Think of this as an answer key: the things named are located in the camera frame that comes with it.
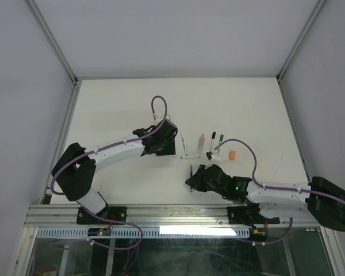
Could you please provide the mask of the white pen clear cap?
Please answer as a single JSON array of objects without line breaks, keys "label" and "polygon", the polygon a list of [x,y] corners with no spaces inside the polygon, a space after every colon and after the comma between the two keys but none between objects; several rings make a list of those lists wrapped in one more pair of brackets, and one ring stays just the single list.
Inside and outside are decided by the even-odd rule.
[{"label": "white pen clear cap", "polygon": [[182,140],[182,146],[183,146],[184,155],[185,155],[185,157],[188,157],[189,156],[189,152],[187,150],[183,134],[181,134],[181,140]]}]

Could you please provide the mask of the white pen blue tip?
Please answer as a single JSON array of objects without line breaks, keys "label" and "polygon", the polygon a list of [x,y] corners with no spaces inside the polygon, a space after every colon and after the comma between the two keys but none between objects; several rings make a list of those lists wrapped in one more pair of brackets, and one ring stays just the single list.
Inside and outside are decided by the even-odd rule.
[{"label": "white pen blue tip", "polygon": [[181,156],[181,159],[198,159],[200,156]]}]

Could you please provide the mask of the white marker green end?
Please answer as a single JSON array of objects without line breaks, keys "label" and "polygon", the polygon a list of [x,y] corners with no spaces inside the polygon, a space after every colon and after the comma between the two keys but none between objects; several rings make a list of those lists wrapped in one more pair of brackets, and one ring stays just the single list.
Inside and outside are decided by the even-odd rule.
[{"label": "white marker green end", "polygon": [[216,138],[216,132],[212,133],[212,137],[211,137],[211,141],[210,141],[210,147],[209,147],[209,151],[212,152],[214,149],[214,141]]}]

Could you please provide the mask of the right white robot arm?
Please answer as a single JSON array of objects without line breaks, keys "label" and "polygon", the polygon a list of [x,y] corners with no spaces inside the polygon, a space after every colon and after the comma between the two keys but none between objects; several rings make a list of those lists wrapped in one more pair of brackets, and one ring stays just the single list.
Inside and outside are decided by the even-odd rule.
[{"label": "right white robot arm", "polygon": [[202,164],[185,183],[193,190],[212,191],[236,203],[228,208],[231,224],[279,224],[290,218],[345,232],[345,190],[323,177],[290,186],[257,184],[251,178],[230,176],[216,164]]}]

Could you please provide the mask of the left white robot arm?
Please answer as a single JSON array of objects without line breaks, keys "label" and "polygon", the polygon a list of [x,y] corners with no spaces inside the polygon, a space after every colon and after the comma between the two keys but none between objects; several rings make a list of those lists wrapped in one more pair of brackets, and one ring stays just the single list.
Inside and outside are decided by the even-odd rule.
[{"label": "left white robot arm", "polygon": [[83,147],[72,143],[52,169],[52,182],[59,185],[69,201],[87,209],[94,222],[104,223],[109,217],[109,209],[99,192],[92,188],[95,174],[130,158],[173,155],[177,133],[177,126],[165,119],[158,125],[136,129],[109,145]]}]

